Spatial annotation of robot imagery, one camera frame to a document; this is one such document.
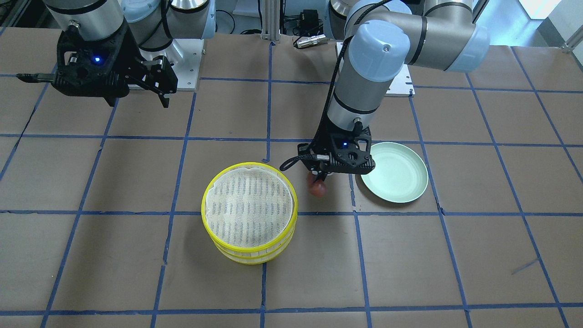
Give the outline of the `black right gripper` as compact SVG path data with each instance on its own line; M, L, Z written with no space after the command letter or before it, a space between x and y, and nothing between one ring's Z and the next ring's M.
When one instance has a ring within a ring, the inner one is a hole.
M103 98L112 107L128 95L129 84L156 93L163 108L169 108L178 78L166 56L144 60L128 23L96 41L82 39L81 24L69 23L57 43L52 87L67 96Z

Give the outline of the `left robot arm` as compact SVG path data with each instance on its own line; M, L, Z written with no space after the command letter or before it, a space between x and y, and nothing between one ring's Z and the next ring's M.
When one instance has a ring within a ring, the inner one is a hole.
M471 72L484 61L490 34L474 23L470 0L428 0L420 15L397 5L402 2L327 2L323 31L342 47L315 136L281 169L302 162L313 184L330 174L370 173L370 124L403 65Z

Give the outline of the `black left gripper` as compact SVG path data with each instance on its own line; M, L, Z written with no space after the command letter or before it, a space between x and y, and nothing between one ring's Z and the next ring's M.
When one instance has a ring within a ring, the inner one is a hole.
M318 130L314 143L298 144L298 155L312 173L312 183L323 183L329 174L369 174L376 166L371 155L370 128L359 134L335 125L325 125Z

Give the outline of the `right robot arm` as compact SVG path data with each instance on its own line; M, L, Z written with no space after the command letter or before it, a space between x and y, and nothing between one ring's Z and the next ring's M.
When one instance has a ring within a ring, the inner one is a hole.
M61 27L54 73L37 73L67 96L95 97L114 106L135 85L154 92L164 108L179 89L186 58L179 39L216 31L214 0L46 0Z

